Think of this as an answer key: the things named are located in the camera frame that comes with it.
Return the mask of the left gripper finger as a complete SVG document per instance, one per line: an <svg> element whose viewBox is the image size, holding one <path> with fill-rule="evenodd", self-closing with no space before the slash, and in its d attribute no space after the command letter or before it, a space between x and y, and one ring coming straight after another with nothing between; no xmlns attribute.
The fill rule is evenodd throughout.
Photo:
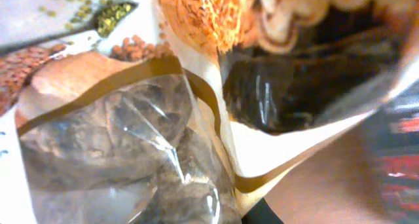
<svg viewBox="0 0 419 224"><path fill-rule="evenodd" d="M243 216L242 224L283 224L283 221L272 211L266 200L262 198Z"/></svg>

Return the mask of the beige brown snack bag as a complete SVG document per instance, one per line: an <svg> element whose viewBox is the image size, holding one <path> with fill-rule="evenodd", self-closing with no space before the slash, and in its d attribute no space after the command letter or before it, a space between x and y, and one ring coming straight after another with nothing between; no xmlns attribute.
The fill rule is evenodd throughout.
<svg viewBox="0 0 419 224"><path fill-rule="evenodd" d="M418 80L418 0L1 0L2 223L240 223Z"/></svg>

